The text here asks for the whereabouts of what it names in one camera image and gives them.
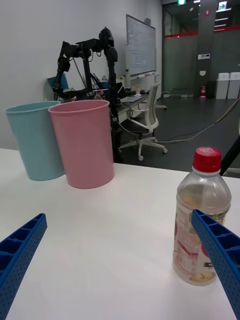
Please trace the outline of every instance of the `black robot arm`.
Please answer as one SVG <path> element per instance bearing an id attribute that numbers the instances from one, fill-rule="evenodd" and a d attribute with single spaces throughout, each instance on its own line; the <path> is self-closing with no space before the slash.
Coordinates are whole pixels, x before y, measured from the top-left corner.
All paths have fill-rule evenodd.
<path id="1" fill-rule="evenodd" d="M 100 53 L 104 52 L 107 66 L 109 71 L 109 108 L 111 112 L 111 138 L 114 161 L 121 162 L 121 156 L 119 153 L 120 140 L 121 140 L 121 129 L 119 128 L 119 117 L 117 111 L 117 85 L 116 85 L 116 74 L 115 74 L 115 63 L 118 61 L 118 53 L 114 48 L 114 39 L 111 31 L 108 28 L 104 28 L 100 34 L 99 39 L 90 39 L 87 41 L 78 42 L 75 44 L 69 44 L 65 41 L 62 43 L 61 52 L 57 61 L 57 75 L 53 83 L 53 92 L 55 93 L 55 99 L 60 96 L 61 98 L 73 98 L 75 96 L 82 97 L 83 95 L 93 91 L 91 72 L 89 66 L 89 57 L 91 51 Z M 64 72 L 69 71 L 70 59 L 82 58 L 86 85 L 85 89 L 78 91 L 69 91 L 67 94 L 63 92 L 61 85 L 61 78 Z"/>
<path id="2" fill-rule="evenodd" d="M 58 96 L 60 96 L 61 98 L 73 98 L 74 96 L 81 97 L 93 91 L 89 57 L 91 56 L 91 51 L 100 53 L 102 50 L 104 51 L 104 54 L 106 56 L 109 69 L 109 89 L 110 91 L 112 91 L 111 95 L 115 96 L 114 99 L 112 97 L 110 98 L 111 100 L 114 100 L 110 101 L 110 107 L 113 106 L 113 103 L 117 102 L 116 74 L 114 65 L 115 62 L 118 61 L 118 54 L 116 49 L 114 48 L 114 39 L 112 33 L 106 27 L 100 32 L 99 39 L 90 39 L 87 41 L 77 42 L 75 44 L 69 44 L 63 41 L 60 55 L 57 61 L 57 75 L 53 83 L 53 92 L 55 93 L 55 99 L 57 99 Z M 86 88 L 78 91 L 70 91 L 67 94 L 64 94 L 61 85 L 61 78 L 64 72 L 69 71 L 69 60 L 71 58 L 82 58 L 83 60 Z"/>

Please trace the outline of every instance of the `pink plastic cup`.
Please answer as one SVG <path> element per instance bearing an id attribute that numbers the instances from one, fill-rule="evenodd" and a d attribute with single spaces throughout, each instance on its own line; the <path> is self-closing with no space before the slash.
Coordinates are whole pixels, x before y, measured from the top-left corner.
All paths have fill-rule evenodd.
<path id="1" fill-rule="evenodd" d="M 109 102 L 82 100 L 48 109 L 70 186 L 90 189 L 114 177 Z"/>

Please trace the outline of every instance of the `light blue plastic cup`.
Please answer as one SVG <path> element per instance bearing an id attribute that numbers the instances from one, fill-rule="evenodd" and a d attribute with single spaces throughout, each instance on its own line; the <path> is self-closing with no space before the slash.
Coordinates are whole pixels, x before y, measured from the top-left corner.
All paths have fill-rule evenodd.
<path id="1" fill-rule="evenodd" d="M 22 104 L 7 109 L 16 144 L 31 180 L 44 181 L 64 175 L 57 139 L 48 109 L 59 101 Z"/>

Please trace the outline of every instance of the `exit sign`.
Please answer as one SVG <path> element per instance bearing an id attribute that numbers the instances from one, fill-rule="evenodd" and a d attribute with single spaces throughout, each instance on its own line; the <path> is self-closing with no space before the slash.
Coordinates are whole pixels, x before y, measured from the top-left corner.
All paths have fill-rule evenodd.
<path id="1" fill-rule="evenodd" d="M 186 0 L 177 0 L 177 5 L 185 5 L 186 4 Z"/>
<path id="2" fill-rule="evenodd" d="M 219 2 L 218 4 L 218 10 L 226 10 L 227 9 L 227 1 L 222 1 L 222 2 Z"/>

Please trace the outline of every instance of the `dark floor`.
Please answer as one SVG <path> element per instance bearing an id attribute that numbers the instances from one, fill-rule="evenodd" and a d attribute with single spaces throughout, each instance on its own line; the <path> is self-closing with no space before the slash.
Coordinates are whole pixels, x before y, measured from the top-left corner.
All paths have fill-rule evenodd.
<path id="1" fill-rule="evenodd" d="M 203 129 L 214 123 L 232 105 L 234 100 L 215 100 L 192 98 L 165 98 L 159 100 L 159 105 L 166 105 L 167 110 L 156 109 L 159 126 L 155 129 L 155 137 L 158 141 L 165 141 L 177 135 L 187 134 Z M 198 147 L 216 147 L 224 155 L 234 141 L 239 136 L 240 101 L 232 112 L 220 123 L 207 129 L 196 138 L 174 144 L 162 143 L 168 149 L 167 154 L 163 154 L 159 148 L 143 146 L 143 161 L 137 157 L 137 147 L 127 147 L 122 149 L 123 163 L 136 166 L 164 168 L 180 171 L 191 171 L 194 151 Z M 191 135 L 176 138 L 186 139 Z M 122 135 L 122 144 L 133 140 L 128 133 Z M 233 164 L 233 168 L 240 168 L 240 156 Z"/>

